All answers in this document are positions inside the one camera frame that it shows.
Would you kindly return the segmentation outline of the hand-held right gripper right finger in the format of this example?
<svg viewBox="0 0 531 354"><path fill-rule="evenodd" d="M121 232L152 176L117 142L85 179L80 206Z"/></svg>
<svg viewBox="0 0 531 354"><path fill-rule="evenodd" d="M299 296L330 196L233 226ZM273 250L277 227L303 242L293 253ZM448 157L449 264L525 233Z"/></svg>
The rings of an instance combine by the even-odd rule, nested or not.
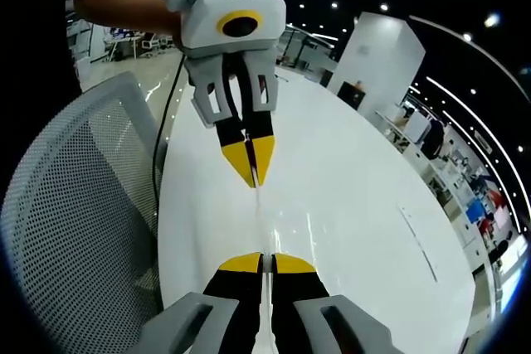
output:
<svg viewBox="0 0 531 354"><path fill-rule="evenodd" d="M398 353L388 327L331 295L303 259L272 255L271 329L279 353Z"/></svg>

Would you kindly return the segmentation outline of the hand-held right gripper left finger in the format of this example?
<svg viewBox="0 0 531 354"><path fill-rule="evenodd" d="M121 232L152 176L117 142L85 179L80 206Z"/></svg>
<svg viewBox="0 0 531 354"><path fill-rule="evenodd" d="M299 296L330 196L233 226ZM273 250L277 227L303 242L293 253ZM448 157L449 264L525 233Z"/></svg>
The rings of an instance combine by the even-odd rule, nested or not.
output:
<svg viewBox="0 0 531 354"><path fill-rule="evenodd" d="M137 353L250 353L260 328L264 255L225 261L202 293L187 293L148 321Z"/></svg>

